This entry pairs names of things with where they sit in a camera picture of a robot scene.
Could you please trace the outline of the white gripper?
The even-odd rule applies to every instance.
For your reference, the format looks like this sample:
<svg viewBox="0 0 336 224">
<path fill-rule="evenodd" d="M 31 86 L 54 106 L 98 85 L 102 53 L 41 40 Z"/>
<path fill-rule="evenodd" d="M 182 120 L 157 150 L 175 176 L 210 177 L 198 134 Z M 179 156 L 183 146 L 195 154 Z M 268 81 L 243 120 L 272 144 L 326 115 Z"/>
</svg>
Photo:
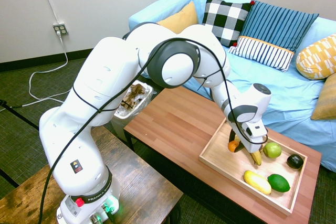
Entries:
<svg viewBox="0 0 336 224">
<path fill-rule="evenodd" d="M 262 144 L 267 142 L 267 130 L 262 120 L 257 122 L 244 122 L 241 126 L 243 139 L 235 148 L 235 153 L 243 148 L 246 148 L 249 153 L 254 153 L 260 149 Z M 229 142 L 235 139 L 235 135 L 236 133 L 231 129 Z"/>
</svg>

